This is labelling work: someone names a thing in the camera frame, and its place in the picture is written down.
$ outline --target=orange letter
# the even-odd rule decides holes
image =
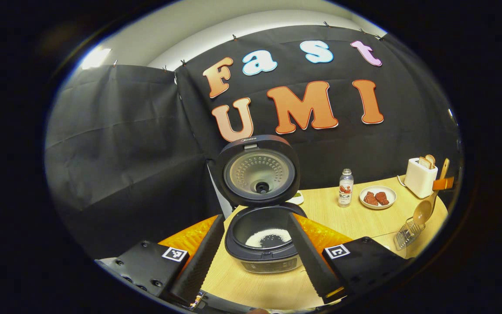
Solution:
[[[275,101],[278,114],[276,133],[286,134],[295,131],[295,125],[289,121],[291,115],[302,130],[307,129],[313,113],[313,129],[329,129],[338,125],[332,115],[329,101],[329,84],[322,80],[307,84],[303,101],[299,100],[286,86],[276,87],[267,92]]]
[[[366,79],[354,80],[352,85],[357,88],[363,103],[363,116],[361,121],[365,124],[382,123],[383,115],[379,112],[377,98],[375,97],[375,83]]]
[[[251,114],[249,113],[250,102],[251,99],[247,97],[234,101],[233,106],[239,110],[241,124],[243,125],[239,132],[234,132],[234,129],[231,128],[230,119],[227,117],[230,107],[221,105],[213,109],[213,116],[217,119],[220,134],[226,141],[233,142],[253,135],[253,120],[251,120]]]
[[[222,82],[222,78],[225,80],[230,79],[230,70],[226,65],[232,65],[233,63],[234,61],[231,58],[225,57],[203,72],[203,76],[209,80],[211,98],[227,91],[227,88],[230,87],[229,84]]]

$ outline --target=bottle label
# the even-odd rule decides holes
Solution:
[[[340,197],[338,202],[340,204],[349,204],[352,201],[352,189],[354,188],[354,181],[342,180],[340,181]]]

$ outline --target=rice cooker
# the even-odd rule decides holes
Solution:
[[[299,161],[289,143],[257,135],[229,143],[220,152],[215,175],[220,193],[239,211],[227,229],[226,251],[251,273],[281,273],[301,266],[286,230],[288,213],[307,217],[286,202],[299,188]]]

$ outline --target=light blue letter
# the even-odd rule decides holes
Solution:
[[[331,62],[334,58],[332,52],[329,51],[328,44],[325,44],[320,40],[308,40],[302,42],[299,45],[299,48],[301,48],[304,52],[307,52],[305,58],[313,63]]]
[[[267,50],[257,50],[243,57],[243,74],[255,75],[261,71],[270,72],[276,68],[277,62],[272,61],[271,53]]]

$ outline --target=meat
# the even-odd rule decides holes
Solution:
[[[375,199],[381,204],[381,205],[388,205],[389,201],[387,199],[387,195],[385,192],[380,191],[375,195]]]
[[[375,199],[375,195],[373,195],[372,191],[367,192],[367,195],[365,195],[363,201],[370,205],[375,205],[375,206],[378,205],[377,200]]]

